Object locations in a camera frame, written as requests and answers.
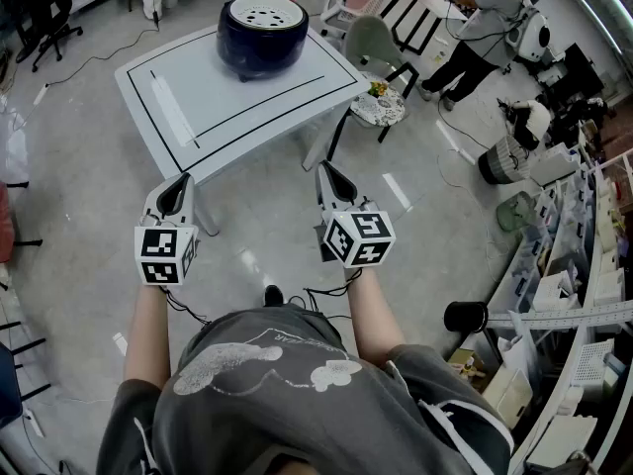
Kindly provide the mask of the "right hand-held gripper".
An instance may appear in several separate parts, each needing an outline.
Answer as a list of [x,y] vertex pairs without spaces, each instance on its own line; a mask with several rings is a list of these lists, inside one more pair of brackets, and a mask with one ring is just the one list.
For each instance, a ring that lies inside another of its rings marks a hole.
[[315,226],[321,260],[336,260],[346,269],[382,264],[396,242],[389,214],[367,198],[352,204],[356,185],[327,160],[316,168],[316,194],[321,207],[321,222]]

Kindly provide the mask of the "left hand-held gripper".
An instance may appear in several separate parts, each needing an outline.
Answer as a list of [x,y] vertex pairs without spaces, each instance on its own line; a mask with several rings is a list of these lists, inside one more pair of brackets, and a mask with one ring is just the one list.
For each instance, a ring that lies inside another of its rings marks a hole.
[[194,180],[189,173],[165,179],[146,197],[135,227],[135,260],[143,285],[183,285],[197,256],[193,222]]

